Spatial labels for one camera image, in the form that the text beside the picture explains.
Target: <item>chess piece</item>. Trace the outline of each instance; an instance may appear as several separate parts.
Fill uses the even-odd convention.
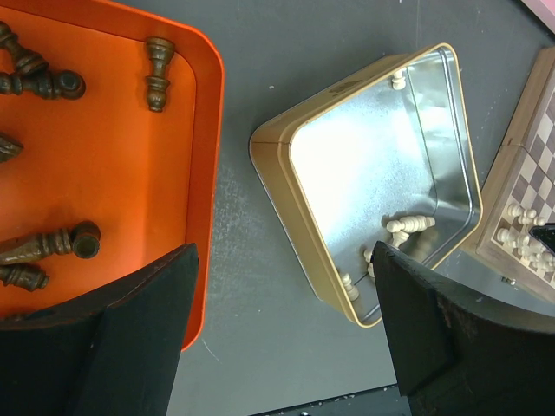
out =
[[[497,231],[497,240],[500,243],[508,243],[511,247],[516,247],[518,233],[515,230],[508,230],[506,228],[501,228]]]
[[[530,250],[532,253],[543,253],[547,249],[545,246],[535,238],[530,238]]]
[[[541,260],[546,264],[553,264],[553,262],[555,261],[555,257],[553,257],[551,253],[544,252],[541,253]]]
[[[77,100],[83,97],[86,89],[85,81],[73,71],[58,74],[45,71],[30,77],[0,72],[0,94],[21,95],[23,91],[30,91],[45,100]]]
[[[71,249],[79,258],[92,258],[101,248],[101,231],[91,221],[83,221],[71,231]]]
[[[543,217],[536,217],[536,218],[532,221],[532,223],[533,223],[534,225],[539,225],[540,227],[543,227],[544,225],[547,224],[547,220],[546,220],[545,218],[543,218]]]
[[[100,230],[93,223],[78,224],[71,233],[61,228],[50,233],[36,233],[0,243],[0,264],[33,263],[52,256],[74,252],[81,258],[91,258],[100,248]]]
[[[509,217],[519,217],[520,215],[522,215],[522,213],[524,212],[524,208],[522,208],[520,205],[518,204],[510,204],[507,208],[506,208],[506,214]]]
[[[424,217],[423,215],[403,217],[398,220],[394,219],[386,224],[386,229],[391,232],[405,231],[408,233],[424,231],[435,225],[435,218]]]
[[[147,76],[147,103],[148,109],[160,113],[167,101],[166,90],[170,81],[166,78],[167,65],[173,58],[175,45],[159,37],[147,39],[148,59],[152,63],[152,73]]]
[[[522,225],[531,224],[537,215],[538,213],[536,210],[524,210],[522,214],[519,215],[519,223]]]
[[[366,260],[366,263],[370,263],[370,261],[372,260],[372,253],[374,251],[371,249],[366,249],[364,251],[364,260]]]
[[[4,286],[13,285],[32,292],[44,289],[49,277],[42,270],[30,264],[12,264],[0,266],[0,280]]]
[[[530,243],[530,236],[527,234],[519,234],[514,243],[517,248],[527,247]]]
[[[374,274],[374,264],[373,263],[369,263],[368,264],[368,275],[370,276],[370,278],[372,279],[372,281],[374,281],[375,279],[375,274]]]
[[[17,40],[18,36],[11,31],[10,26],[0,22],[0,48],[10,52],[16,73],[28,76],[45,71],[49,63],[40,54],[21,46]]]
[[[345,273],[345,274],[341,275],[341,283],[343,284],[343,287],[347,291],[347,296],[349,297],[349,300],[351,302],[358,299],[358,296],[360,294],[359,294],[358,289],[356,288],[356,286],[353,285],[353,282],[350,280],[349,273]]]
[[[0,133],[0,163],[14,159],[23,150],[23,145],[4,133]]]
[[[396,249],[398,249],[401,244],[408,240],[409,234],[405,231],[398,231],[392,234],[393,240],[391,241],[391,245],[393,245]]]
[[[401,68],[397,72],[393,73],[391,86],[395,91],[400,91],[407,86],[407,81],[405,80],[405,75],[403,75],[403,71],[404,68]]]

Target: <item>checkered board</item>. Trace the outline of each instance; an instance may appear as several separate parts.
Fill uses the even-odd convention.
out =
[[[543,149],[547,149],[544,140],[539,134],[534,142],[541,144]],[[551,137],[548,136],[546,142],[555,145],[555,133]],[[545,158],[542,160],[541,158],[545,154],[550,154],[549,159]],[[501,246],[507,254],[518,260],[537,277],[546,280],[555,288],[555,279],[553,279],[555,273],[546,273],[544,270],[536,269],[529,261],[522,258],[517,249],[510,247],[508,243],[502,244],[495,238],[497,231],[501,228],[515,230],[518,233],[527,233],[531,227],[530,225],[519,224],[517,218],[509,217],[506,214],[506,209],[510,204],[518,204],[526,209],[533,208],[539,216],[546,218],[548,222],[555,222],[555,185],[553,184],[555,180],[555,158],[551,150],[546,152],[541,150],[535,153],[535,155],[536,158],[533,158],[531,154],[525,156],[522,167],[520,167],[519,176],[511,191],[511,195],[506,201],[492,241]]]
[[[499,229],[527,234],[530,225],[506,214],[510,204],[555,223],[555,48],[542,49],[486,183],[483,218],[463,248],[502,276],[555,302],[555,272],[537,270],[517,249],[497,240]]]

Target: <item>knight piece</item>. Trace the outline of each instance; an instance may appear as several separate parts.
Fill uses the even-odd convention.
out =
[[[99,249],[100,230],[88,221],[78,224],[71,232],[61,228],[0,243],[0,264],[33,263],[53,254],[72,252],[80,258],[91,258]]]
[[[23,145],[10,136],[0,133],[0,163],[14,159],[23,150]]]
[[[30,77],[0,72],[0,94],[21,95],[23,91],[30,91],[45,100],[77,100],[83,97],[86,88],[82,77],[73,71],[57,74],[44,71]]]
[[[147,38],[147,53],[153,67],[152,73],[147,76],[148,109],[160,113],[167,101],[166,90],[170,81],[166,79],[166,68],[175,53],[175,45],[160,37],[149,37]]]
[[[36,266],[12,264],[0,266],[0,280],[4,286],[13,285],[32,292],[36,289],[44,289],[49,282],[49,277]]]
[[[28,76],[46,70],[49,63],[40,54],[21,46],[17,39],[18,36],[11,31],[10,26],[0,22],[0,48],[10,52],[16,73]]]

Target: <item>pink object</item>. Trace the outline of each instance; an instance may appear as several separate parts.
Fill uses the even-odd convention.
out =
[[[522,0],[522,3],[555,33],[555,0]]]

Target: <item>orange tray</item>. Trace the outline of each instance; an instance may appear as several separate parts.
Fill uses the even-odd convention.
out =
[[[0,315],[37,310],[112,282],[183,243],[196,243],[199,280],[183,349],[204,321],[224,65],[196,29],[95,0],[0,0],[0,19],[54,70],[83,76],[78,101],[0,95],[0,132],[23,152],[0,165],[0,240],[70,227],[101,228],[91,260],[53,256],[39,264],[45,290],[0,290]],[[144,40],[171,40],[168,101],[152,113]],[[0,71],[12,72],[0,50]]]

